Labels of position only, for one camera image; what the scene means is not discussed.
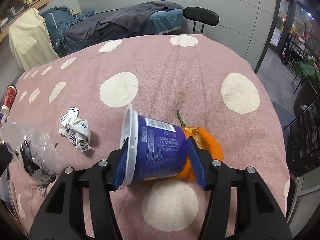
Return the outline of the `grey blanket massage bed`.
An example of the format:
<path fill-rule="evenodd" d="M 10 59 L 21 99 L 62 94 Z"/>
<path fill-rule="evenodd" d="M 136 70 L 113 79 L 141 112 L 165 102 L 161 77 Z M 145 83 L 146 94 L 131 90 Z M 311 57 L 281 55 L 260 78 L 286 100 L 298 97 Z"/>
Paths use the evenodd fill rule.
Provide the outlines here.
<path fill-rule="evenodd" d="M 109 40 L 167 34 L 181 28 L 183 7 L 170 1 L 151 1 L 116 10 L 88 13 L 64 22 L 61 37 L 67 54 Z"/>

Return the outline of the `green potted plant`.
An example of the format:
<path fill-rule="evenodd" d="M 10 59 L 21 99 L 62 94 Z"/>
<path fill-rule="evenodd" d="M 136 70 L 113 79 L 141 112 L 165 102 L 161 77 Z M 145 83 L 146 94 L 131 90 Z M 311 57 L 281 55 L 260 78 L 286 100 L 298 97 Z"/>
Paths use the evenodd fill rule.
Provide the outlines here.
<path fill-rule="evenodd" d="M 318 62 L 310 59 L 306 62 L 297 61 L 293 67 L 296 76 L 303 78 L 311 78 L 315 83 L 319 83 L 319 66 Z"/>

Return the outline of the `red drink can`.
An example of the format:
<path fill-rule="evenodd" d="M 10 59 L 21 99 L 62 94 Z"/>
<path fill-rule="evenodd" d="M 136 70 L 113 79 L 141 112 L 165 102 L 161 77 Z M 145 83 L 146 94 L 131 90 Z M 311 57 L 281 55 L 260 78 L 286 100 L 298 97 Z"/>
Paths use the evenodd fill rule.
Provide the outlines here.
<path fill-rule="evenodd" d="M 17 88 L 15 85 L 9 85 L 7 87 L 2 106 L 1 106 L 1 113 L 3 115 L 8 115 L 10 113 L 11 107 L 14 103 L 15 97 L 17 94 Z"/>

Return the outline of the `blue clothes pile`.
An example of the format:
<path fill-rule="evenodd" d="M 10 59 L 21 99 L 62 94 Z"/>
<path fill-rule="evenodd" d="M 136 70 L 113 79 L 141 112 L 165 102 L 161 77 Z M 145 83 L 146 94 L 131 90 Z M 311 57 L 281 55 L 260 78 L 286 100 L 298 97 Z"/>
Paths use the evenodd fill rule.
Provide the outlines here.
<path fill-rule="evenodd" d="M 63 6 L 50 8 L 41 14 L 45 20 L 53 49 L 58 55 L 67 53 L 63 32 L 96 13 L 96 11 L 91 10 L 84 16 L 76 17 L 72 15 L 70 8 Z"/>

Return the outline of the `cream cloth covered chair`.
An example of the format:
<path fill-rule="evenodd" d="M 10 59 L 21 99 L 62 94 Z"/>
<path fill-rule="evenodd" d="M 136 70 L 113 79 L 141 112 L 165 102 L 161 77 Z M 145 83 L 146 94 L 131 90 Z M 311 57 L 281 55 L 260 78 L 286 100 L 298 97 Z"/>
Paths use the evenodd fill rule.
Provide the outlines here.
<path fill-rule="evenodd" d="M 11 53 L 24 71 L 59 58 L 52 46 L 45 19 L 35 8 L 29 9 L 9 27 L 8 36 Z"/>

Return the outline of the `striped paper wrapper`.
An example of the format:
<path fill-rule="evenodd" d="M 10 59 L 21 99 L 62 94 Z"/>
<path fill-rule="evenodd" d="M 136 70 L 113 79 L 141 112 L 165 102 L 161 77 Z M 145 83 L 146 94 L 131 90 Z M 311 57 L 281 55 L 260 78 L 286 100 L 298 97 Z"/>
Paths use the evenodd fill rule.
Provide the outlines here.
<path fill-rule="evenodd" d="M 78 150 L 87 152 L 91 149 L 91 131 L 86 119 L 78 117 L 79 109 L 70 107 L 68 112 L 59 118 L 62 128 L 58 132 L 65 136 Z"/>

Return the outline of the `black round stool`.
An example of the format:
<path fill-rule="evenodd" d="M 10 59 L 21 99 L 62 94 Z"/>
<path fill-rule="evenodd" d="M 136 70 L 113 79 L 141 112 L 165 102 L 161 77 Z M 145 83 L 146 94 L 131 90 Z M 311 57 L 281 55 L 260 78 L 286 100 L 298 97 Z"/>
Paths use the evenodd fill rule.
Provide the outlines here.
<path fill-rule="evenodd" d="M 200 34 L 203 34 L 204 26 L 210 25 L 215 27 L 219 23 L 219 16 L 212 10 L 201 7 L 186 7 L 183 9 L 183 17 L 194 22 L 193 34 L 195 34 L 197 22 L 202 23 Z"/>

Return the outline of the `clear plastic bag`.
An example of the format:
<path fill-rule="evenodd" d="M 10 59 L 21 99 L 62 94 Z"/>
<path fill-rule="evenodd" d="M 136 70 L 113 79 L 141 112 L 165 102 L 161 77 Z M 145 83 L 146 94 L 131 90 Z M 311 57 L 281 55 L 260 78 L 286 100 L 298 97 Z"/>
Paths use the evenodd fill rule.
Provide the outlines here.
<path fill-rule="evenodd" d="M 9 152 L 34 181 L 50 184 L 60 174 L 61 164 L 47 133 L 7 123 L 1 127 L 1 142 L 8 146 Z"/>

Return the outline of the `orange peel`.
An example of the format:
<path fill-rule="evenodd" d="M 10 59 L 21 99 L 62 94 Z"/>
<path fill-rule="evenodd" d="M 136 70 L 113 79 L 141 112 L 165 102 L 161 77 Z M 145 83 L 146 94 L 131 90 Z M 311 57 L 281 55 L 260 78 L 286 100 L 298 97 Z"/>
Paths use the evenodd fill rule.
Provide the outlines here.
<path fill-rule="evenodd" d="M 180 126 L 184 132 L 185 137 L 193 137 L 198 148 L 207 150 L 213 159 L 223 161 L 223 151 L 216 139 L 209 134 L 205 129 L 201 127 L 188 127 L 182 120 L 180 111 L 176 111 L 177 118 L 180 122 Z M 195 174 L 193 172 L 190 159 L 187 158 L 185 165 L 181 172 L 175 176 L 177 179 L 189 179 L 196 180 Z"/>

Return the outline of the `blue yogurt cup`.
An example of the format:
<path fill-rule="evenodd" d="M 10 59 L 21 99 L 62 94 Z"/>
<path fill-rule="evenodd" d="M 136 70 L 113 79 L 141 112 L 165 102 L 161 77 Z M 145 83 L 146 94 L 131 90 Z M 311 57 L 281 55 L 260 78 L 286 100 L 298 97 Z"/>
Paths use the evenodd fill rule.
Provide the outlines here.
<path fill-rule="evenodd" d="M 125 142 L 124 184 L 133 181 L 174 177 L 187 161 L 186 137 L 175 125 L 139 115 L 128 105 L 121 128 Z"/>

